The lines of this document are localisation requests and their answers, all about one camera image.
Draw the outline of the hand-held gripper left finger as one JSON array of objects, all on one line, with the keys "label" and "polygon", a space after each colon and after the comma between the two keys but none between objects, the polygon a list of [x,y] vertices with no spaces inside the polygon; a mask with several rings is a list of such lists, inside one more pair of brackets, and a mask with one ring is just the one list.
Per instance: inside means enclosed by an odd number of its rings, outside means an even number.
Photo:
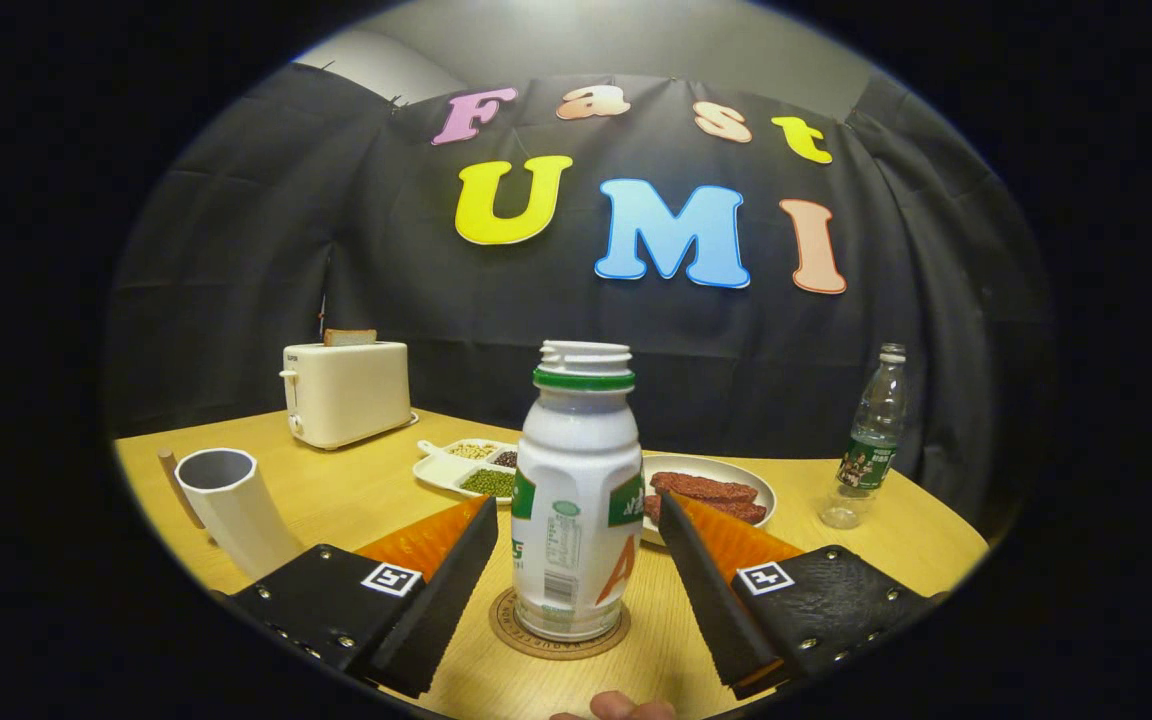
[{"label": "hand-held gripper left finger", "polygon": [[215,596],[339,673],[417,698],[433,684],[497,535],[495,498],[472,497],[355,551],[314,544]]}]

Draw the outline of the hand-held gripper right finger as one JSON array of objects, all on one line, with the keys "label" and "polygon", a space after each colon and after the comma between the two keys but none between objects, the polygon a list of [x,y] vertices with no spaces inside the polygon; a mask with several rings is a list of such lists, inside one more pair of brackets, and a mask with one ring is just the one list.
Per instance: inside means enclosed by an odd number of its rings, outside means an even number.
[{"label": "hand-held gripper right finger", "polygon": [[838,544],[803,551],[677,493],[660,501],[658,526],[738,700],[851,662],[947,596],[915,592]]}]

